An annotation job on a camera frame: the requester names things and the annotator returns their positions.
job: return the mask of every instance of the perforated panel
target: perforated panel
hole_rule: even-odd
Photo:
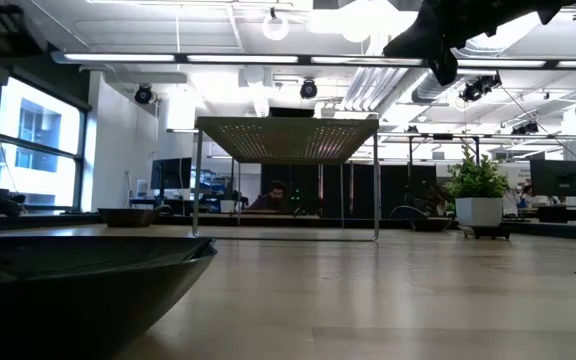
[[[200,117],[197,128],[242,163],[342,164],[379,121]]]

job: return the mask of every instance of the white pot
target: white pot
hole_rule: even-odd
[[[222,213],[235,212],[235,200],[221,200],[219,204],[221,205]]]
[[[463,198],[457,199],[455,205],[459,225],[496,227],[501,224],[502,198]]]

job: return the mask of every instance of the window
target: window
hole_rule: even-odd
[[[2,90],[2,135],[76,154],[81,123],[77,108],[21,81],[11,78]]]
[[[76,206],[82,124],[77,108],[9,79],[0,102],[0,188],[25,195],[33,211]]]
[[[0,188],[26,195],[27,206],[73,206],[75,172],[74,159],[0,143]]]

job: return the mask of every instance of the potted plant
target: potted plant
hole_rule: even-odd
[[[468,146],[463,146],[464,161],[448,168],[452,174],[450,190],[455,198],[457,221],[464,226],[499,226],[503,216],[502,195],[508,185],[498,165],[487,156],[475,163]]]

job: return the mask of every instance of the computer monitor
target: computer monitor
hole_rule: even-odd
[[[533,195],[576,196],[576,161],[531,160]]]
[[[192,158],[153,161],[150,188],[153,190],[190,188],[191,166]]]

